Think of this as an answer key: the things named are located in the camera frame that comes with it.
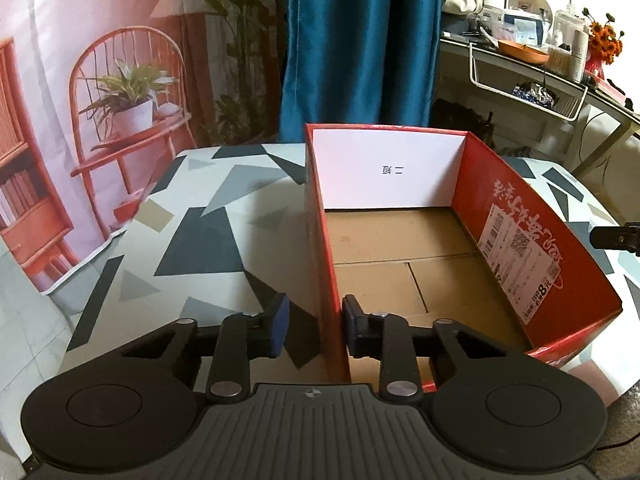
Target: red cardboard box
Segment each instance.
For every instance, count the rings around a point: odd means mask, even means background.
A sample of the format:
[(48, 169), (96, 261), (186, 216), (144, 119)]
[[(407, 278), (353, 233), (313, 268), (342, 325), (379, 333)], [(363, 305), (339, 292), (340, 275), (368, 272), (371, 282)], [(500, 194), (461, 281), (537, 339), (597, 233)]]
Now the red cardboard box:
[[(307, 125), (306, 206), (332, 381), (378, 382), (348, 357), (340, 304), (415, 326), (451, 317), (561, 366), (621, 311), (545, 201), (471, 133)], [(428, 363), (420, 359), (427, 390)]]

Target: table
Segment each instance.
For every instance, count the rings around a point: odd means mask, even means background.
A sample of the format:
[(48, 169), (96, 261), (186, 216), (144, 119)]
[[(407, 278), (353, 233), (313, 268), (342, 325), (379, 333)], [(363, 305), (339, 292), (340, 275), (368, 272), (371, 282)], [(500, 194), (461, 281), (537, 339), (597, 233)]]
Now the table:
[[(459, 56), (468, 57), (469, 47), (465, 43), (459, 41), (447, 40), (446, 38), (440, 39), (440, 49), (443, 52), (450, 52)], [(482, 48), (473, 49), (474, 57), (476, 60), (489, 63), (494, 66), (498, 66), (511, 72), (519, 73), (527, 78), (542, 82), (544, 78), (547, 81), (552, 81), (555, 88), (561, 89), (569, 95), (579, 99), (583, 94), (585, 87), (583, 85), (576, 84), (564, 77), (553, 74), (551, 72), (543, 71), (537, 66), (533, 66), (524, 63), (520, 60), (512, 57), (504, 56), (498, 52), (491, 50), (485, 50)], [(572, 175), (576, 178), (584, 176), (589, 173), (596, 166), (599, 166), (617, 147), (625, 143), (625, 141), (633, 134), (640, 132), (640, 116), (631, 112), (627, 108), (620, 104), (610, 101), (607, 98), (597, 94), (592, 89), (589, 89), (582, 102), (582, 110), (578, 115), (577, 123), (579, 127), (583, 127), (586, 124), (588, 115), (583, 113), (584, 109), (588, 106), (594, 106), (599, 110), (602, 110), (607, 115), (613, 117), (620, 123), (620, 126), (613, 131), (599, 146), (596, 147), (584, 161), (579, 164), (573, 171)]]
[[(616, 224), (561, 166), (507, 160), (588, 248), (591, 226)], [(284, 291), (293, 302), (286, 350), (276, 360), (252, 361), (252, 380), (326, 382), (304, 163), (302, 144), (203, 148), (178, 156), (105, 264), (62, 370), (176, 318), (219, 324), (232, 312), (259, 311)], [(640, 379), (640, 261), (629, 253), (590, 252), (622, 298), (623, 313), (565, 370), (608, 404)], [(204, 384), (199, 380), (196, 389)]]

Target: black circular base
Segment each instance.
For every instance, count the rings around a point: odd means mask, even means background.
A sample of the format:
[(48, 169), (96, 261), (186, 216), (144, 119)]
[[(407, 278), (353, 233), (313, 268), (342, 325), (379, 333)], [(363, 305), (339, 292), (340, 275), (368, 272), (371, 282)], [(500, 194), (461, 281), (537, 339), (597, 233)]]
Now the black circular base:
[(176, 447), (197, 417), (193, 393), (148, 360), (92, 362), (38, 387), (22, 408), (36, 457), (78, 472), (114, 472)]
[(430, 419), (464, 455), (496, 468), (542, 472), (588, 457), (607, 412), (581, 380), (535, 359), (473, 360), (434, 394)]

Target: white flower pot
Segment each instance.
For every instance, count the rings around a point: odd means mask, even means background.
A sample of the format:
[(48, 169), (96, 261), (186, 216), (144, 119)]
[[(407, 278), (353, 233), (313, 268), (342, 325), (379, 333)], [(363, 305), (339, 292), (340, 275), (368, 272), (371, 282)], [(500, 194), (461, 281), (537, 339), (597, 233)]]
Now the white flower pot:
[(146, 101), (113, 115), (114, 132), (120, 137), (127, 137), (151, 128), (153, 122), (153, 101)]

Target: gray ridged plate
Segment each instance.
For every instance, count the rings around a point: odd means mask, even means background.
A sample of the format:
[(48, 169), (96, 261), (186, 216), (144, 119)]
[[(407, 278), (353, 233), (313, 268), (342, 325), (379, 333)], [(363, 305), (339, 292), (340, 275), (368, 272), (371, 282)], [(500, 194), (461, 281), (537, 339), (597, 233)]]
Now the gray ridged plate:
[[(88, 475), (43, 465), (31, 480), (506, 480), (443, 446), (417, 409), (380, 401), (364, 384), (260, 384), (241, 404), (211, 406), (161, 459)], [(527, 480), (597, 480), (586, 466)]]

